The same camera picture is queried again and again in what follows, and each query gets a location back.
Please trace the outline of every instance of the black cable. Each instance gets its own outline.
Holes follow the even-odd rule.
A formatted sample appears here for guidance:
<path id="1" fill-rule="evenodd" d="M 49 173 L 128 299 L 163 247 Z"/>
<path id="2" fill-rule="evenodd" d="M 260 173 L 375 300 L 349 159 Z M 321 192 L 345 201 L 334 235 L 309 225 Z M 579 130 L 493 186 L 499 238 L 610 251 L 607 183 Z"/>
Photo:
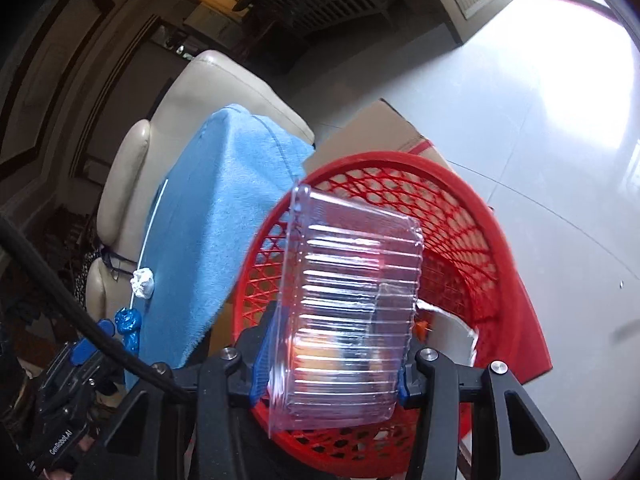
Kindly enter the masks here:
<path id="1" fill-rule="evenodd" d="M 47 265 L 40 253 L 0 214 L 0 246 L 24 269 L 28 276 L 51 297 L 62 316 L 79 330 L 95 347 L 113 359 L 124 369 L 173 397 L 175 400 L 191 402 L 189 392 L 165 379 L 152 367 L 144 364 L 135 355 L 127 352 L 115 339 L 108 337 L 94 320 L 78 305 L 66 290 L 56 273 Z"/>

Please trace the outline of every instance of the beige leather chair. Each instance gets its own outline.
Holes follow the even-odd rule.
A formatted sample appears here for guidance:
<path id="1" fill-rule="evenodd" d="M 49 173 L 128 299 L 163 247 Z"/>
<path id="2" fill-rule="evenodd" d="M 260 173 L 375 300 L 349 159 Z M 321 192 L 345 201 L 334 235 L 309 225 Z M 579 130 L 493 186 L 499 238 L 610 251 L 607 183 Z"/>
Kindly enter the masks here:
<path id="1" fill-rule="evenodd" d="M 309 144 L 314 142 L 305 121 L 264 81 L 219 52 L 201 53 L 169 88 L 151 121 L 131 127 L 113 161 L 97 218 L 100 240 L 123 258 L 112 258 L 113 267 L 129 272 L 136 268 L 146 215 L 160 181 L 205 119 L 233 103 L 271 118 Z M 129 278 L 110 270 L 101 258 L 95 260 L 86 284 L 88 313 L 96 320 L 113 318 L 129 304 Z"/>

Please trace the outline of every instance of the towel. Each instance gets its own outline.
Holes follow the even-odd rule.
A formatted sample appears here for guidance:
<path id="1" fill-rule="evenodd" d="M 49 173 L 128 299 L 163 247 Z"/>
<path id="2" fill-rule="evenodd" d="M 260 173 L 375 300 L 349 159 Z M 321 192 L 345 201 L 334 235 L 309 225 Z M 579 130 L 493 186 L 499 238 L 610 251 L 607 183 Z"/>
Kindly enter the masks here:
<path id="1" fill-rule="evenodd" d="M 143 317 L 144 362 L 185 364 L 215 322 L 255 233 L 305 176 L 302 162 L 312 152 L 239 105 L 222 108 L 202 125 L 166 177 L 140 261 L 155 282 L 149 300 L 133 301 Z"/>

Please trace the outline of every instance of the cardboard box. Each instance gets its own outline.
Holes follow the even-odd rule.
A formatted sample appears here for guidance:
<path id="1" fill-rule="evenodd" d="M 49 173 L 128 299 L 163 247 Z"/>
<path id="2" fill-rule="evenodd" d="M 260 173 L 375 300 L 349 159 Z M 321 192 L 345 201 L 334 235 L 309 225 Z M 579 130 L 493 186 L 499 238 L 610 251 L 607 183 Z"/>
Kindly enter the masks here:
<path id="1" fill-rule="evenodd" d="M 431 141 L 382 99 L 325 140 L 303 166 L 309 174 L 338 158 L 365 152 L 413 153 L 453 171 Z"/>

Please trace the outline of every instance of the white tile floor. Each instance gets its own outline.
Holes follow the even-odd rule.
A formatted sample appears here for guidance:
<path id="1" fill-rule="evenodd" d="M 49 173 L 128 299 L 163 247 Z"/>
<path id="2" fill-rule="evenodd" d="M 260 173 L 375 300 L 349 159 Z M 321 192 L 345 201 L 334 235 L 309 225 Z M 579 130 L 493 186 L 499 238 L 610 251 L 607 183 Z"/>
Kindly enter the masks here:
<path id="1" fill-rule="evenodd" d="M 495 209 L 554 362 L 527 389 L 581 477 L 608 479 L 640 438 L 640 55 L 560 0 L 515 0 L 460 48 L 399 34 L 290 104 L 320 143 L 385 98 Z"/>

